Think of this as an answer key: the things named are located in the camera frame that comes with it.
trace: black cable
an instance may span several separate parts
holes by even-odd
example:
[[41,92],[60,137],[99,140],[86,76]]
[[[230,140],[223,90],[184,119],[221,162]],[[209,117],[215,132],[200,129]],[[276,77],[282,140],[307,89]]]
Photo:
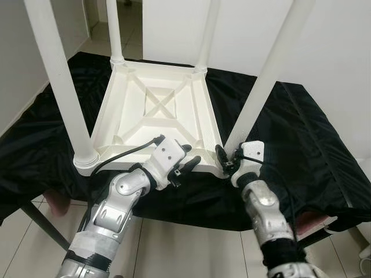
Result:
[[292,232],[294,234],[295,243],[297,245],[298,241],[297,241],[297,235],[296,235],[296,219],[295,219],[295,211],[294,211],[293,194],[291,193],[291,191],[290,191],[290,189],[287,185],[285,177],[281,174],[281,172],[277,169],[277,167],[274,166],[272,163],[263,162],[261,160],[258,160],[258,159],[255,159],[255,158],[249,158],[249,157],[243,156],[243,155],[239,155],[238,157],[242,158],[242,159],[249,160],[249,161],[253,161],[253,162],[265,165],[265,166],[268,166],[270,169],[272,169],[280,177],[280,179],[282,180],[283,187],[285,188],[286,193],[289,196],[290,214],[291,214],[291,222],[292,222],[291,223],[292,224]]
[[[130,155],[131,153],[134,153],[134,152],[137,152],[141,149],[144,149],[148,146],[150,146],[151,144],[155,143],[155,144],[159,144],[159,142],[161,142],[163,140],[163,136],[159,136],[159,137],[156,137],[156,138],[153,138],[151,141],[139,146],[139,147],[136,147],[136,148],[133,148],[133,149],[130,149],[126,152],[123,152],[123,153],[120,153],[119,155],[115,155],[107,160],[105,160],[104,162],[100,163],[93,171],[92,171],[92,174],[90,175],[91,177],[93,175],[95,175],[103,166],[111,163],[112,161],[116,160],[116,159],[119,159],[119,158],[122,158],[126,155]],[[107,187],[110,185],[110,183],[108,182],[104,187],[102,187],[101,191],[99,192],[99,194],[97,195],[97,197],[95,198],[95,200],[93,200],[92,202],[88,202],[88,207],[85,211],[85,214],[83,215],[82,219],[81,219],[81,222],[79,224],[79,227],[77,229],[77,232],[81,232],[83,230],[83,228],[86,226],[86,224],[89,223],[90,221],[90,218],[91,218],[91,213],[92,213],[92,208],[94,206],[94,204],[98,201],[99,197],[103,194],[103,192],[107,189]]]

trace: black wire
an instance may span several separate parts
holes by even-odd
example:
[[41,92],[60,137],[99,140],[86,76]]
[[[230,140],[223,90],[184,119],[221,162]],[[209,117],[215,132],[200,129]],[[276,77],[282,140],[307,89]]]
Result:
[[[159,137],[157,138],[153,138],[151,141],[139,146],[139,147],[136,147],[134,149],[130,149],[126,152],[123,152],[123,153],[120,153],[119,155],[115,155],[107,160],[105,160],[104,162],[100,163],[93,171],[92,171],[92,174],[90,175],[91,177],[93,175],[95,175],[103,166],[109,164],[110,162],[116,160],[116,159],[119,159],[119,158],[122,158],[126,155],[130,155],[131,153],[134,153],[134,152],[137,152],[141,149],[144,149],[148,146],[150,146],[151,144],[157,142],[157,140],[159,139]],[[92,201],[92,202],[88,202],[88,207],[85,211],[85,214],[83,215],[82,219],[81,219],[81,222],[80,222],[80,225],[77,229],[77,232],[81,232],[83,230],[83,228],[86,226],[86,224],[89,223],[90,221],[90,218],[91,218],[91,213],[92,213],[92,208],[94,206],[94,204],[98,201],[98,199],[100,198],[100,196],[103,194],[103,192],[107,189],[107,187],[110,185],[110,183],[108,182],[104,187],[102,187],[101,191],[98,193],[97,197]]]
[[290,202],[290,214],[291,214],[291,224],[292,224],[292,232],[294,234],[295,243],[297,245],[297,235],[296,235],[296,219],[295,219],[295,211],[294,211],[294,201],[293,201],[293,194],[291,193],[285,177],[281,174],[281,172],[277,169],[276,166],[274,166],[272,163],[263,162],[255,158],[249,158],[247,156],[239,155],[239,158],[243,158],[249,161],[253,161],[265,166],[268,166],[270,169],[272,169],[282,180],[283,187],[285,188],[288,196],[289,196],[289,202]]

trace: white cylindrical leg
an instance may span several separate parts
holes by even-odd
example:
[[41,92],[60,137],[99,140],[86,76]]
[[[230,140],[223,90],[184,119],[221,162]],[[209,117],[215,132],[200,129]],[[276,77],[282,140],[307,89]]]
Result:
[[249,135],[260,111],[281,72],[282,66],[300,36],[305,22],[312,11],[315,0],[294,0],[276,37],[272,49],[255,81],[236,124],[225,144],[225,151],[230,157],[240,142]]
[[121,50],[120,27],[117,14],[116,0],[107,0],[108,30],[111,42],[111,65],[123,64],[125,59]]
[[203,31],[201,49],[195,67],[196,72],[206,73],[208,71],[208,60],[210,56],[211,43],[213,41],[216,20],[218,18],[219,6],[220,0],[210,0],[208,17],[206,19],[205,30]]
[[88,166],[98,160],[82,115],[68,69],[50,0],[24,0],[36,43],[75,151],[75,164]]

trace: tiled floor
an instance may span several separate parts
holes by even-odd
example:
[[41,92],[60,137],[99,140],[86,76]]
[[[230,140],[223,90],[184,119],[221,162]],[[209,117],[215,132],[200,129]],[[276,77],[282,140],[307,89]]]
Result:
[[[67,215],[53,217],[41,197],[34,204],[72,240],[84,202],[73,201]],[[0,227],[0,277],[54,277],[65,252],[22,211]],[[365,245],[357,230],[335,234],[307,249],[308,259],[330,277],[355,278]],[[136,218],[120,245],[111,276],[125,278],[264,278],[265,267],[252,231],[230,232]]]
[[[125,58],[139,60],[143,58],[143,32],[141,4],[133,2],[125,6],[118,2],[118,15],[122,51]],[[99,22],[90,31],[91,38],[82,45],[80,51],[104,56],[111,56],[108,24]]]

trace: black cloth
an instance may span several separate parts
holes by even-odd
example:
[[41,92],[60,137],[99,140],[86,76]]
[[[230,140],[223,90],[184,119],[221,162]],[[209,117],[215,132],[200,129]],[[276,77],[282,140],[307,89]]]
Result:
[[[78,53],[68,64],[91,133],[111,74],[109,58]],[[255,80],[254,76],[208,69],[206,84],[223,143]],[[247,140],[263,141],[264,161],[276,165],[282,174],[265,166],[261,169],[286,217],[290,217],[290,208],[283,182],[293,195],[296,214],[336,215],[344,229],[370,221],[370,182],[302,85],[277,82]],[[118,173],[102,171],[83,177],[72,157],[48,86],[0,139],[0,220],[49,188],[73,199],[94,199]],[[250,229],[239,192],[227,180],[208,173],[193,173],[177,189],[168,186],[150,192],[139,200],[134,214],[208,228]]]

